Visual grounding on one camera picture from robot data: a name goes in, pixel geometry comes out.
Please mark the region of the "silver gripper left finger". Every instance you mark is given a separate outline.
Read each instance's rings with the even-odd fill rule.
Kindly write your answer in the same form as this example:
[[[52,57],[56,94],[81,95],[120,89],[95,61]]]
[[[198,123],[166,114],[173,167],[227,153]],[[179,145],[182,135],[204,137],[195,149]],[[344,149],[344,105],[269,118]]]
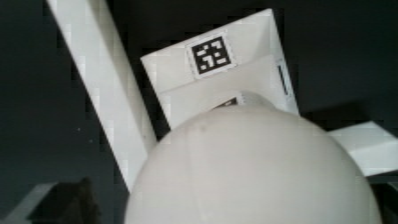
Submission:
[[[0,224],[31,224],[28,215],[44,199],[56,183],[37,184],[26,193],[8,215],[0,219]]]

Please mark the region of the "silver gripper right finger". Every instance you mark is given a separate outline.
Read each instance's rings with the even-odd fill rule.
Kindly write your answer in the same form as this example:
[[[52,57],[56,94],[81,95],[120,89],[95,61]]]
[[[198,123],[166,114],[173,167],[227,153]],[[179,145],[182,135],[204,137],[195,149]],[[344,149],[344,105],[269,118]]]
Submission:
[[[385,184],[385,191],[390,200],[398,200],[398,182],[387,182]]]

